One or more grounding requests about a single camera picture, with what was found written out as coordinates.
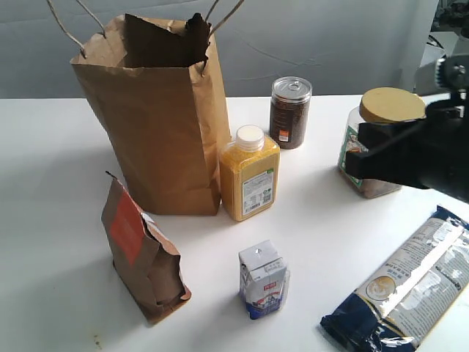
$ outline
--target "gold lid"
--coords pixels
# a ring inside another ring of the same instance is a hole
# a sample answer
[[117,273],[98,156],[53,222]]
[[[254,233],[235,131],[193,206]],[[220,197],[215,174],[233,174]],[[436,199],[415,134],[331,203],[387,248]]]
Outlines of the gold lid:
[[425,116],[425,103],[407,90],[376,88],[363,94],[360,115],[367,122],[393,123],[421,119]]

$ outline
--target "red label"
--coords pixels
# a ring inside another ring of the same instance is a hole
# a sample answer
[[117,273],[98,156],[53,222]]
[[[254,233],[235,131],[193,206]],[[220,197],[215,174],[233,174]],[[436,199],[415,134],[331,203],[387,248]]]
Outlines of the red label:
[[124,251],[130,266],[139,255],[144,235],[140,211],[130,196],[123,192],[112,221],[111,237]]
[[277,281],[270,283],[269,285],[264,286],[264,291],[270,290],[272,287],[277,285]]

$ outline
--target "plastic jar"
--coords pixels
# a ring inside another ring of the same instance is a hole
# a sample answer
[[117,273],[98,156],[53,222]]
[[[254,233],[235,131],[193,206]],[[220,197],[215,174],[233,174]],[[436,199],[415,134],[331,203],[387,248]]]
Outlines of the plastic jar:
[[348,183],[365,198],[375,198],[398,191],[401,186],[381,180],[360,180],[345,172],[345,153],[364,152],[366,146],[358,141],[358,126],[362,122],[394,123],[423,118],[425,103],[419,96],[397,88],[376,88],[366,92],[360,106],[354,108],[347,120],[347,129],[339,156],[338,167]]
[[220,154],[221,200],[228,214],[245,220],[276,198],[280,148],[262,130],[246,125]]
[[269,135],[280,148],[295,149],[303,143],[311,91],[311,84],[299,77],[273,82]]

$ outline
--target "barcode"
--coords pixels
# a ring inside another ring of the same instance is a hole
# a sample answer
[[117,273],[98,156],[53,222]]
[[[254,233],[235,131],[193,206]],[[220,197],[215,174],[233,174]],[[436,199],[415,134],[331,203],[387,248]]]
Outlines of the barcode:
[[270,202],[270,198],[272,198],[272,194],[271,193],[268,193],[268,194],[264,194],[264,200],[263,200],[263,203],[269,203]]
[[252,206],[250,206],[249,208],[246,209],[246,213],[249,213],[250,211],[253,211],[254,209],[258,208],[261,206],[261,203],[256,203]]

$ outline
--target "brown paper bag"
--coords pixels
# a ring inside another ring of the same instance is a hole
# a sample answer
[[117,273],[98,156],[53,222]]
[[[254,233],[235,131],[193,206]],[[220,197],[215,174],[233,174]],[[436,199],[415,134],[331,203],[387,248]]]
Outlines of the brown paper bag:
[[180,253],[111,176],[101,219],[114,267],[147,320],[157,323],[191,297],[182,283]]
[[213,32],[243,1],[211,30],[199,14],[187,28],[184,21],[126,15],[82,45],[48,0],[81,46],[71,64],[145,211],[218,212],[218,151],[230,135]]

